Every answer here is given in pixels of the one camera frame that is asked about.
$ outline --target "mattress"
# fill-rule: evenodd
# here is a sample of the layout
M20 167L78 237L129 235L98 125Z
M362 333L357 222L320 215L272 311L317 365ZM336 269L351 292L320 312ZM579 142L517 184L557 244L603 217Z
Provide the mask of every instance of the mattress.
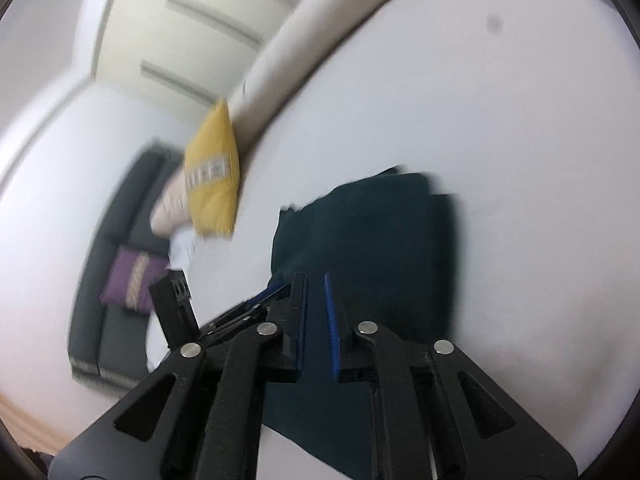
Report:
M396 164L434 174L460 217L452 340L582 471L640 388L639 98L640 53L600 0L391 0L245 161L233 239L195 248L196 317L264 288L282 206ZM272 434L259 478L284 474L280 444L329 478Z

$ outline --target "purple cushion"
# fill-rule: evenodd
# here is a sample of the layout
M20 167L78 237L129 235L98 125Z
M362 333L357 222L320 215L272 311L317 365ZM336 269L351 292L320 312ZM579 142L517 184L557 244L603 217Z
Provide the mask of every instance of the purple cushion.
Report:
M162 275L168 264L168 258L121 246L111 266L100 301L149 314L154 304L148 287Z

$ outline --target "dark green cloth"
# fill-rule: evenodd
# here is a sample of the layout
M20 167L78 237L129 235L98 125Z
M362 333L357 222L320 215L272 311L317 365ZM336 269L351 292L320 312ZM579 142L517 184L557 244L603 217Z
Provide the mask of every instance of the dark green cloth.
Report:
M322 277L337 276L351 324L373 320L428 343L449 326L454 240L450 197L395 169L282 211L272 282L307 273L305 364L297 384L268 384L264 423L350 478L370 479L367 385L332 378Z

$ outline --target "yellow cushion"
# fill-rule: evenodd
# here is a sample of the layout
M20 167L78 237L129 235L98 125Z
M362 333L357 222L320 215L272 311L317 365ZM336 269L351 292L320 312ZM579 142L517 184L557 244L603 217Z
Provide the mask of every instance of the yellow cushion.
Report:
M238 208L240 163L226 101L219 101L184 152L189 210L196 232L230 235Z

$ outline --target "gray sofa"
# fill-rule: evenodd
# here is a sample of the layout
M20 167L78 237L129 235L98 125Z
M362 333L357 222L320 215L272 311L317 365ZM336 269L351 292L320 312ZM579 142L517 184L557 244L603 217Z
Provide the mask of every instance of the gray sofa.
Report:
M168 240L152 234L149 215L181 162L181 153L152 146L134 163L107 209L84 266L69 329L68 355L77 380L129 390L148 373L148 316L104 305L99 298L120 245L167 256Z

